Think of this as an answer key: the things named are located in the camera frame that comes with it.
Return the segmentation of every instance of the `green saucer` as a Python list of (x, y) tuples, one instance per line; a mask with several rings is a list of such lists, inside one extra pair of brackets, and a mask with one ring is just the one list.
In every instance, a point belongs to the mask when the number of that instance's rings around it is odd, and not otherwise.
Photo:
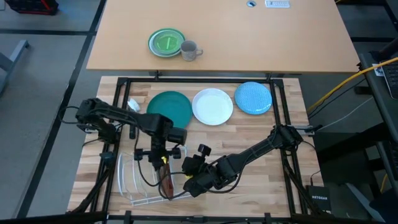
[(153, 54), (160, 57), (170, 57), (180, 52), (184, 35), (172, 28), (155, 31), (148, 39), (148, 47)]

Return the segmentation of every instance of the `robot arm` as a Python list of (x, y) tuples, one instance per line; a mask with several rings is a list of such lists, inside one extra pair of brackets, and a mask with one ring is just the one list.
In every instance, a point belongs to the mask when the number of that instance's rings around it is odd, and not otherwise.
[(239, 154), (223, 156), (211, 164), (205, 163), (205, 156), (211, 149), (205, 145), (199, 146), (201, 156), (186, 157), (182, 169), (191, 178), (186, 181), (183, 189), (192, 197), (203, 194), (212, 187), (219, 190), (234, 182), (244, 166), (273, 149), (292, 151), (302, 142), (301, 135), (290, 126), (276, 126), (267, 139), (246, 149)]
[(148, 156), (155, 170), (159, 170), (164, 165), (163, 157), (169, 157), (165, 142), (184, 145), (187, 138), (185, 129), (173, 128), (173, 121), (161, 114), (139, 114), (111, 106), (98, 98), (83, 100), (76, 112), (76, 119), (80, 124), (89, 124), (98, 130), (100, 140), (114, 144), (117, 130), (112, 124), (105, 122), (104, 118), (136, 126), (151, 137)]

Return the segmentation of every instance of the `red object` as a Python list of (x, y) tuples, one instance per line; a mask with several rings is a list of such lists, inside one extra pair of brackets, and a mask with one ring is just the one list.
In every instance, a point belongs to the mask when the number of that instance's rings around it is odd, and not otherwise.
[(55, 0), (5, 0), (9, 7), (25, 14), (55, 15), (58, 3)]

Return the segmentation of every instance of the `white sticker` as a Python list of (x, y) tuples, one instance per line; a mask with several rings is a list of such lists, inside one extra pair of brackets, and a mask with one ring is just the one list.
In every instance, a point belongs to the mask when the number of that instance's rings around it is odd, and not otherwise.
[(379, 77), (384, 77), (384, 71), (383, 71), (383, 68), (382, 68), (382, 67), (375, 68), (375, 69), (374, 69), (374, 73), (375, 73), (377, 76), (379, 76)]
[(290, 2), (289, 1), (270, 1), (266, 0), (266, 7), (270, 8), (290, 8)]

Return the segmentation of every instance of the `clear plastic dish rack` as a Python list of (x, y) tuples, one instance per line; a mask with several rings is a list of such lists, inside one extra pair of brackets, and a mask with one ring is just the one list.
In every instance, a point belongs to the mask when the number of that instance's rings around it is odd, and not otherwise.
[[(181, 169), (182, 162), (187, 156), (187, 147), (180, 146), (181, 159), (173, 159), (170, 157), (170, 171), (175, 172)], [(148, 182), (156, 183), (157, 174), (151, 163), (146, 161), (147, 157), (140, 161), (142, 174)], [(174, 195), (183, 192), (183, 183), (186, 181), (184, 175), (172, 175), (172, 183), (174, 186)], [(163, 202), (164, 199), (159, 195), (157, 187), (148, 186), (142, 179), (137, 161), (134, 160), (134, 154), (122, 152), (118, 157), (118, 187), (122, 197), (130, 201), (131, 205), (145, 205), (155, 202)], [(190, 197), (189, 193), (183, 194), (173, 200)]]

